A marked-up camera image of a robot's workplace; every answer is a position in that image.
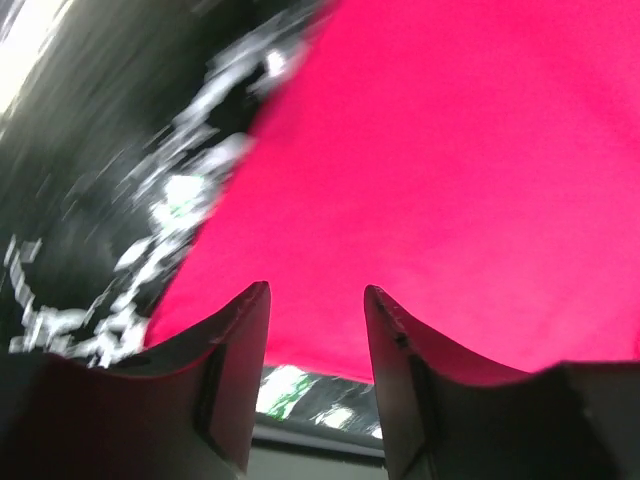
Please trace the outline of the bright pink t-shirt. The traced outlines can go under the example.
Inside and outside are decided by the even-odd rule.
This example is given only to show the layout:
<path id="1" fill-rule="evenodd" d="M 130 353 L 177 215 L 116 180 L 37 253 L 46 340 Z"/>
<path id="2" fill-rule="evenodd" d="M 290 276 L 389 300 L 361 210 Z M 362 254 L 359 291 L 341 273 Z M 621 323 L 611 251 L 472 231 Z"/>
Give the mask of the bright pink t-shirt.
<path id="1" fill-rule="evenodd" d="M 156 307 L 255 281 L 266 360 L 369 381 L 377 285 L 535 371 L 639 356 L 639 5 L 338 1 Z"/>

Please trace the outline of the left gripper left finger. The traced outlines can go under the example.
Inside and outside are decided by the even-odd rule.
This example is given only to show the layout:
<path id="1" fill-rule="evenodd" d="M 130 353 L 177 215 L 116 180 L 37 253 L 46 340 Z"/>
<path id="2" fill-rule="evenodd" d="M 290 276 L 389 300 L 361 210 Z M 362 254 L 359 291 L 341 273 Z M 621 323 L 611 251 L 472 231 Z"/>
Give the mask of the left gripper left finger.
<path id="1" fill-rule="evenodd" d="M 271 294 L 256 282 L 214 315 L 108 368 L 1 358 L 5 479 L 240 479 Z"/>

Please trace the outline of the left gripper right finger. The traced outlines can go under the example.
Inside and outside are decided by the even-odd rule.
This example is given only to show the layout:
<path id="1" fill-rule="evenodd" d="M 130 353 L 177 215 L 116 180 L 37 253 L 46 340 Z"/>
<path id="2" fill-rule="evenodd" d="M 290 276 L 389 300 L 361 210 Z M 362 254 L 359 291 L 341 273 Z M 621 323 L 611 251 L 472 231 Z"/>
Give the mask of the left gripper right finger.
<path id="1" fill-rule="evenodd" d="M 384 290 L 364 293 L 393 479 L 635 479 L 639 366 L 561 362 L 536 373 L 483 357 Z"/>

